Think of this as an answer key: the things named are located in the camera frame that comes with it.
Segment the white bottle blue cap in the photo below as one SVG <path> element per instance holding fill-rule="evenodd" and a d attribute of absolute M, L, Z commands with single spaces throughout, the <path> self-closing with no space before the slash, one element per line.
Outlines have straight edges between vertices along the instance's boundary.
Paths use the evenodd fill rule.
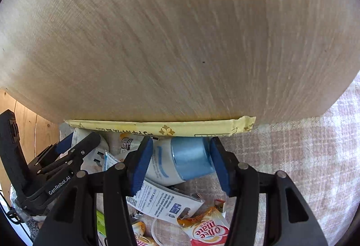
<path fill-rule="evenodd" d="M 208 138 L 174 137 L 153 142 L 146 178 L 173 186 L 214 172 Z"/>

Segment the small coffee mate sachet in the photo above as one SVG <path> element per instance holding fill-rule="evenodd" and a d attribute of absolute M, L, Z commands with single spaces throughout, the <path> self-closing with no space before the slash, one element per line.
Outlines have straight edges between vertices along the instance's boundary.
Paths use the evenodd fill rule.
<path fill-rule="evenodd" d="M 158 244 L 153 238 L 145 236 L 146 225 L 144 222 L 138 221 L 133 223 L 132 229 L 134 232 L 137 246 L 158 246 Z"/>

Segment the white power plug adapter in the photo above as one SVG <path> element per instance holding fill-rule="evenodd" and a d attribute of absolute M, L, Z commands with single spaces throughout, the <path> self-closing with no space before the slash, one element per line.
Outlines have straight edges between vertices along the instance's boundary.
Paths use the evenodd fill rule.
<path fill-rule="evenodd" d="M 91 133 L 90 130 L 75 128 L 71 141 L 71 146 L 75 146 L 81 140 Z M 106 152 L 109 151 L 109 146 L 103 136 L 100 136 L 100 144 L 95 149 L 84 157 L 81 165 L 81 170 L 87 171 L 88 174 L 94 174 L 103 171 L 104 159 Z"/>

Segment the long yellow paper packet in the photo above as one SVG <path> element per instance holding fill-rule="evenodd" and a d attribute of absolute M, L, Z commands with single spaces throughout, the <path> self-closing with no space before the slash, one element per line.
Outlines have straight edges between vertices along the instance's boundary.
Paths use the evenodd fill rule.
<path fill-rule="evenodd" d="M 160 137 L 207 137 L 232 136 L 251 131 L 256 118 L 242 116 L 239 119 L 189 122 L 120 122 L 104 120 L 67 120 L 73 128 L 104 132 L 130 133 Z"/>

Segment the white printed instruction card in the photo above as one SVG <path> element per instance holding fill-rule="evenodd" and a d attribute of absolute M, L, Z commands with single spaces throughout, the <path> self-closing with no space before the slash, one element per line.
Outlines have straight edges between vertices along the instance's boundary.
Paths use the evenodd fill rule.
<path fill-rule="evenodd" d="M 126 202 L 147 216 L 176 224 L 179 218 L 192 217 L 204 205 L 200 198 L 168 189 L 148 178 L 140 183 L 139 178 L 135 174 Z"/>

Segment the large coffee mate sachet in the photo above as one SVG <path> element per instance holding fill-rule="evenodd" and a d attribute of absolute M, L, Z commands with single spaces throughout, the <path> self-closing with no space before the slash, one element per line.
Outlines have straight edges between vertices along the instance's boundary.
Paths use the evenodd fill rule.
<path fill-rule="evenodd" d="M 196 217 L 178 219 L 177 223 L 194 246 L 225 245 L 230 232 L 228 222 L 215 207 Z"/>

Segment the green yellow tube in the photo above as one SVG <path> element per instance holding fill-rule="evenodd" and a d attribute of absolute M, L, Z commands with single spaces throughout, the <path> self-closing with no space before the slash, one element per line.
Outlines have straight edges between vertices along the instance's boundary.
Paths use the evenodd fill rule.
<path fill-rule="evenodd" d="M 100 211 L 96 211 L 96 223 L 97 223 L 97 231 L 102 237 L 106 237 L 106 226 L 104 220 L 104 214 Z"/>

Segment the checkered pink tablecloth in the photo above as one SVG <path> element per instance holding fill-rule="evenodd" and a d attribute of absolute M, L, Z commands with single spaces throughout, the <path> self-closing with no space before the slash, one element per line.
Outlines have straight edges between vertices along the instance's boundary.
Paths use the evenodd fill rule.
<path fill-rule="evenodd" d="M 359 79 L 324 115 L 259 125 L 221 139 L 258 171 L 285 171 L 316 216 L 329 245 L 348 230 L 359 205 Z"/>

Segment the brown wooden board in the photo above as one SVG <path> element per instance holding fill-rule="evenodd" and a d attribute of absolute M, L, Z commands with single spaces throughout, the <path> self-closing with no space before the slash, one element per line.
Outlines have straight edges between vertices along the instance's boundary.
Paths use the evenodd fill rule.
<path fill-rule="evenodd" d="M 1 87 L 56 121 L 323 114 L 359 72 L 359 0 L 2 0 Z"/>

